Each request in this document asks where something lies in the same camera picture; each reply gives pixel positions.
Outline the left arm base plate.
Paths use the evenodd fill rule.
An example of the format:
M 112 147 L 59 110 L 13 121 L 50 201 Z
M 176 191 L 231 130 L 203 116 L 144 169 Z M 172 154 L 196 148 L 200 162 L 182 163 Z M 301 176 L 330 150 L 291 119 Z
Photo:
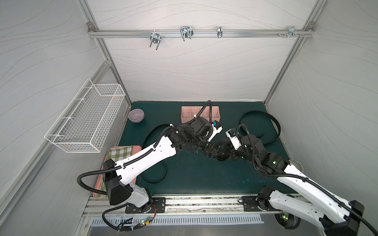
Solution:
M 165 212 L 165 197 L 152 197 L 145 205 L 137 207 L 133 204 L 127 203 L 126 214 L 142 214 L 142 213 L 164 213 Z

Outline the pink divided storage box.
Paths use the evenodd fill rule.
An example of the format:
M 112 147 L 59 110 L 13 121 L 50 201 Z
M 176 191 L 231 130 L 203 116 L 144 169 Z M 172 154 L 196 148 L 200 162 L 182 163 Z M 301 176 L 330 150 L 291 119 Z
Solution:
M 181 123 L 187 123 L 195 118 L 202 107 L 200 106 L 182 106 L 181 107 Z M 210 107 L 206 106 L 203 112 L 200 114 L 201 117 L 205 118 L 207 121 L 210 121 Z M 212 121 L 220 121 L 220 109 L 219 106 L 212 107 Z

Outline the long black belt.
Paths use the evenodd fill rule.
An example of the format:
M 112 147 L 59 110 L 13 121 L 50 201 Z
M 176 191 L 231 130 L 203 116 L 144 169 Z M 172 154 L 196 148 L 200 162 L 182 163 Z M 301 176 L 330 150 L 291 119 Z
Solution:
M 219 149 L 216 154 L 216 158 L 220 162 L 226 161 L 230 158 L 230 153 L 233 149 L 233 144 L 231 143 L 231 141 L 220 141 L 218 145 Z

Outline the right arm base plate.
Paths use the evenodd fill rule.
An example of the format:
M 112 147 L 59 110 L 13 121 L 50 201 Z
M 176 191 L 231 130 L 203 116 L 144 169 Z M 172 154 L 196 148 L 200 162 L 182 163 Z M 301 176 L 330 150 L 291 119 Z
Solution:
M 246 212 L 275 212 L 282 213 L 281 210 L 275 209 L 269 203 L 270 197 L 266 196 L 242 196 L 239 203 L 243 206 L 243 211 Z

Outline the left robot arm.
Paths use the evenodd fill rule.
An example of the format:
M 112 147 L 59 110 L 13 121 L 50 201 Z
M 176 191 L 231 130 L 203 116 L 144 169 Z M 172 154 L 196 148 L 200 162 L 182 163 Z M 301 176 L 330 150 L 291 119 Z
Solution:
M 153 203 L 152 197 L 146 188 L 132 181 L 155 164 L 190 148 L 203 152 L 209 158 L 216 157 L 219 145 L 212 139 L 221 131 L 218 121 L 209 122 L 201 116 L 185 124 L 170 124 L 153 144 L 123 160 L 105 161 L 101 170 L 80 174 L 77 183 L 87 191 L 106 195 L 111 206 L 129 203 L 147 211 Z M 95 175 L 102 175 L 104 191 L 91 188 L 82 181 L 84 177 Z

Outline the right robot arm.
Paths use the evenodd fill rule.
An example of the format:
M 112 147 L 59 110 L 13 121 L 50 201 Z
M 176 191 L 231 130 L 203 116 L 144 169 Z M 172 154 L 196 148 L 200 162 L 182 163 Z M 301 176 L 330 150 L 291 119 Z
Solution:
M 264 187 L 255 200 L 256 206 L 261 210 L 278 210 L 283 220 L 288 215 L 296 216 L 317 226 L 327 236 L 356 236 L 361 224 L 373 235 L 378 234 L 363 218 L 364 206 L 360 202 L 348 201 L 333 194 L 277 153 L 268 152 L 262 141 L 251 135 L 244 124 L 226 131 L 226 136 L 229 141 L 222 146 L 224 153 L 234 159 L 246 160 L 257 173 L 276 179 L 306 199 L 303 202 L 278 190 Z

